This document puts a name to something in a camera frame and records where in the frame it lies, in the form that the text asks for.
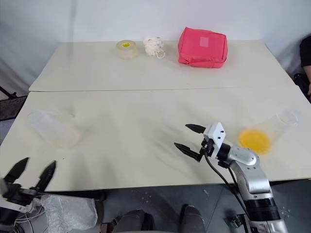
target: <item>tape roll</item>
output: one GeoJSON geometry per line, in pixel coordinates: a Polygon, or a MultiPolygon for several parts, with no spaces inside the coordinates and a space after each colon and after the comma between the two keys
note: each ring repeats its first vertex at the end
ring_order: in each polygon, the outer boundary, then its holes
{"type": "Polygon", "coordinates": [[[137,47],[132,40],[122,40],[117,43],[119,57],[122,59],[132,59],[138,55],[137,47]]]}

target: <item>pink pouch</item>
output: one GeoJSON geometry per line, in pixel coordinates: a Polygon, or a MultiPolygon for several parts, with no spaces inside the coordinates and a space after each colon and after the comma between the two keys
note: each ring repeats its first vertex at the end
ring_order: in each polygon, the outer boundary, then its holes
{"type": "Polygon", "coordinates": [[[192,67],[221,68],[227,59],[226,35],[185,28],[178,43],[179,63],[192,67]]]}

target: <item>white table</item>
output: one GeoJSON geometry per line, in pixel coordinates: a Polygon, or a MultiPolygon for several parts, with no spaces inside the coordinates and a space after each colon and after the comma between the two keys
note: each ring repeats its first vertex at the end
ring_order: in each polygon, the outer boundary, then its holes
{"type": "MultiPolygon", "coordinates": [[[[0,147],[0,171],[5,174],[29,156],[18,180],[29,187],[47,164],[57,160],[48,186],[53,191],[222,183],[204,160],[197,163],[173,145],[199,150],[202,135],[184,125],[221,121],[227,140],[235,143],[241,129],[288,106],[300,111],[304,120],[260,157],[261,165],[271,181],[310,178],[311,107],[295,86],[31,92],[0,147]],[[83,132],[80,142],[70,150],[47,145],[25,122],[38,109],[74,114],[69,123],[83,132]]],[[[218,168],[230,180],[228,172],[218,168]]]]}
{"type": "Polygon", "coordinates": [[[163,90],[222,87],[283,87],[293,81],[261,40],[229,41],[221,69],[177,62],[177,42],[164,42],[167,56],[123,60],[116,42],[61,43],[30,91],[163,90]]]}

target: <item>black sleeve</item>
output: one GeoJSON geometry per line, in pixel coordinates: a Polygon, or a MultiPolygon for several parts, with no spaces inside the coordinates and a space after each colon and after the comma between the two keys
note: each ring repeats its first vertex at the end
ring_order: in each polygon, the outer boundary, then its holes
{"type": "Polygon", "coordinates": [[[301,66],[311,66],[311,35],[303,39],[300,44],[301,66]]]}

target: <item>orange juice spill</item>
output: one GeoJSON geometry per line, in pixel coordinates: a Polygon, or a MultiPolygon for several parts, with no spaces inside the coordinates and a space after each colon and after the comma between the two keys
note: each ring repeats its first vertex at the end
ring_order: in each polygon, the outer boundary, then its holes
{"type": "Polygon", "coordinates": [[[239,135],[242,147],[249,148],[258,154],[265,154],[270,150],[271,143],[268,135],[257,129],[243,130],[239,135]]]}

